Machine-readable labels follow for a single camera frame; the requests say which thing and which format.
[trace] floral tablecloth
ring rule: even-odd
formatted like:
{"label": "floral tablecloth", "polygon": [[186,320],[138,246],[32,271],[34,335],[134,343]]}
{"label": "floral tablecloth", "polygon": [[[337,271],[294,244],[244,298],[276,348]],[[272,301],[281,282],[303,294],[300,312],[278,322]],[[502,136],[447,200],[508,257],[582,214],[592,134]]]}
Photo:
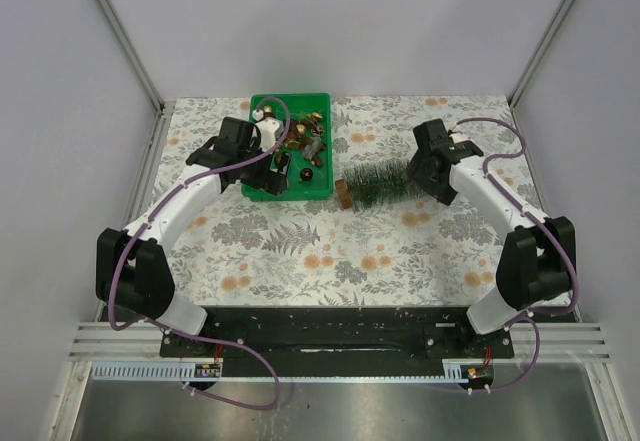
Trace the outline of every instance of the floral tablecloth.
{"label": "floral tablecloth", "polygon": [[[248,119],[249,99],[182,98],[156,177],[157,199],[186,157],[224,116]],[[503,96],[358,96],[332,100],[334,177],[345,166],[415,152],[412,128],[470,116],[512,122]],[[464,125],[485,153],[514,152],[510,132]],[[524,158],[492,164],[531,204]],[[502,246],[462,196],[449,207],[424,199],[354,213],[326,201],[252,203],[234,185],[203,209],[170,258],[177,289],[201,305],[466,305],[495,283]]]}

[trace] green plastic tray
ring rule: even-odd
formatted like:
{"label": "green plastic tray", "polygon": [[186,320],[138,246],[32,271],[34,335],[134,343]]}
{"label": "green plastic tray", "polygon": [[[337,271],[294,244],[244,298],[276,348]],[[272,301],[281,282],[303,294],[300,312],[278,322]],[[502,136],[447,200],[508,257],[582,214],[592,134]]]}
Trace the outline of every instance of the green plastic tray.
{"label": "green plastic tray", "polygon": [[[242,186],[242,194],[251,201],[305,201],[308,199],[327,199],[333,192],[333,163],[331,160],[331,102],[327,93],[309,94],[257,94],[251,98],[251,111],[255,109],[258,102],[267,96],[280,98],[289,108],[291,118],[297,119],[299,116],[310,113],[320,113],[324,119],[324,134],[322,140],[327,145],[327,149],[320,151],[318,156],[324,161],[321,168],[313,166],[310,161],[302,157],[299,149],[282,148],[293,155],[289,166],[289,188],[280,196],[265,193],[260,189],[253,189],[249,186]],[[273,103],[276,118],[284,121],[284,110],[277,103]],[[311,181],[300,182],[300,170],[311,168],[313,179]]]}

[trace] white wall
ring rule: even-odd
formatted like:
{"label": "white wall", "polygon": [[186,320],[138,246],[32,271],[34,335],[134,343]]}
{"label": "white wall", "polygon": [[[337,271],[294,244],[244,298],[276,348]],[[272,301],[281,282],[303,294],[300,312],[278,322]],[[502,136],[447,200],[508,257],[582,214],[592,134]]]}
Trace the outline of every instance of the white wall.
{"label": "white wall", "polygon": [[578,0],[517,115],[640,425],[640,0]]}
{"label": "white wall", "polygon": [[93,0],[0,0],[0,432],[38,436],[153,113]]}
{"label": "white wall", "polygon": [[560,0],[111,0],[165,99],[509,94]]}

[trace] metal floor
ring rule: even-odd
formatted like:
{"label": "metal floor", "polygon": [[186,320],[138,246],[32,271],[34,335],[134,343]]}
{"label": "metal floor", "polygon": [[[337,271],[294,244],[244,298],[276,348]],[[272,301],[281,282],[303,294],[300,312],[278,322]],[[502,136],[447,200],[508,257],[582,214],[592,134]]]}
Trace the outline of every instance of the metal floor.
{"label": "metal floor", "polygon": [[[518,372],[499,367],[496,384]],[[212,390],[256,403],[273,394],[261,383]],[[521,386],[489,396],[356,383],[284,385],[283,396],[278,410],[256,412],[191,397],[177,383],[90,381],[73,440],[606,440],[578,365],[539,365]]]}

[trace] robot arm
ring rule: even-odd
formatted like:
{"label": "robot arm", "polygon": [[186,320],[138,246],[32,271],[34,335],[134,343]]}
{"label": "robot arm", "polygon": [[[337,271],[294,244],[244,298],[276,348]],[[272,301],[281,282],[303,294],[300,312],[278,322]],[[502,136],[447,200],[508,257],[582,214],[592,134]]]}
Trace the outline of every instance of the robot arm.
{"label": "robot arm", "polygon": [[146,225],[120,275],[116,304],[171,328],[198,334],[207,312],[175,291],[167,257],[193,218],[230,184],[239,180],[274,195],[287,188],[291,162],[287,153],[278,157],[275,171],[271,169],[273,155],[258,162],[243,163],[272,148],[282,131],[282,122],[275,118],[255,125],[224,118],[219,135],[189,156],[177,181],[155,204],[122,231],[106,229],[100,235],[96,269],[98,298],[108,300],[116,264],[131,239],[129,233]]}
{"label": "robot arm", "polygon": [[414,129],[418,151],[407,167],[407,181],[415,182],[438,201],[450,205],[461,193],[489,222],[504,244],[496,272],[496,287],[467,311],[478,334],[501,329],[519,313],[571,289],[571,279],[560,255],[535,224],[527,210],[549,229],[575,266],[575,232],[566,218],[550,219],[529,205],[500,179],[493,178],[522,211],[485,175],[484,153],[459,133],[447,132],[441,119]]}

